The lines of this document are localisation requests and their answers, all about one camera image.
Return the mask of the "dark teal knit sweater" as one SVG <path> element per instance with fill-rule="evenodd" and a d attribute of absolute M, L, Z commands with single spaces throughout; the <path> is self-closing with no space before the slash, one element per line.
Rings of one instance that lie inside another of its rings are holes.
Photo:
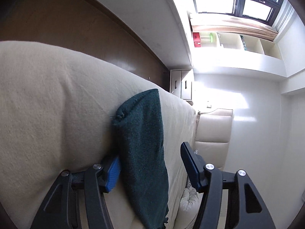
<path fill-rule="evenodd" d="M 165 228 L 169 177 L 159 91 L 146 90 L 126 100 L 116 111 L 112 132 L 121 182 L 134 213 L 145 228 Z"/>

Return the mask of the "cream padded headboard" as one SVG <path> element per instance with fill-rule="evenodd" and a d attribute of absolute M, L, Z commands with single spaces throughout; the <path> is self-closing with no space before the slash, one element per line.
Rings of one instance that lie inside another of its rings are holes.
<path fill-rule="evenodd" d="M 197 150 L 206 163 L 212 163 L 220 170 L 224 169 L 226 163 L 232 123 L 232 109 L 216 109 L 197 114 L 193 149 Z"/>

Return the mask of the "white folded duvet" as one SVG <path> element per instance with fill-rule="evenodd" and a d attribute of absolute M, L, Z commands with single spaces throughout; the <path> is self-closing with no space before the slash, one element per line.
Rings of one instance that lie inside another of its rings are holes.
<path fill-rule="evenodd" d="M 200 208 L 202 196 L 192 186 L 184 189 L 175 220 L 175 228 L 193 227 Z"/>

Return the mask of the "white bedside drawer cabinet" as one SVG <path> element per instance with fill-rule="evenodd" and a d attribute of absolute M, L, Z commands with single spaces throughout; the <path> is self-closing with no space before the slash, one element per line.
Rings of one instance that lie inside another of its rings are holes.
<path fill-rule="evenodd" d="M 185 101 L 192 101 L 192 85 L 194 72 L 192 69 L 171 70 L 170 93 Z"/>

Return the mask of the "beige bed sheet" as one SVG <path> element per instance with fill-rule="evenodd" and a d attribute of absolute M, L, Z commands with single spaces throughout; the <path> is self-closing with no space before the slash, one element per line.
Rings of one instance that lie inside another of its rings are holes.
<path fill-rule="evenodd" d="M 60 172 L 101 160 L 119 106 L 154 88 L 77 51 L 1 42 L 1 228 L 30 228 Z"/>

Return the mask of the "red box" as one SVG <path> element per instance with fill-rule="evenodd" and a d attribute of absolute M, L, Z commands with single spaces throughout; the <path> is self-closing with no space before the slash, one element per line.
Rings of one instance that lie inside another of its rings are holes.
<path fill-rule="evenodd" d="M 195 33 L 192 33 L 192 36 L 193 36 L 193 42 L 194 42 L 194 46 L 196 48 L 199 48 L 201 47 L 201 38 L 200 38 L 200 34 L 195 32 Z"/>

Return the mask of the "beige curtain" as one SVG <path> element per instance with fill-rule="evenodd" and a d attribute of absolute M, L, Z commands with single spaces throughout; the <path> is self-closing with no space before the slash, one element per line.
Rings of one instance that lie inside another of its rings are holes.
<path fill-rule="evenodd" d="M 274 41 L 278 32 L 271 26 L 247 18 L 223 14 L 190 14 L 194 32 L 216 31 L 243 34 Z"/>

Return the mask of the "white wall shelf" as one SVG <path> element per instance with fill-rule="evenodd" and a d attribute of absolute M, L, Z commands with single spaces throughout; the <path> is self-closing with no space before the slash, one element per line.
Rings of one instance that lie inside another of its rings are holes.
<path fill-rule="evenodd" d="M 278 45 L 258 37 L 222 32 L 200 33 L 192 67 L 200 74 L 228 74 L 282 81 L 287 78 Z"/>

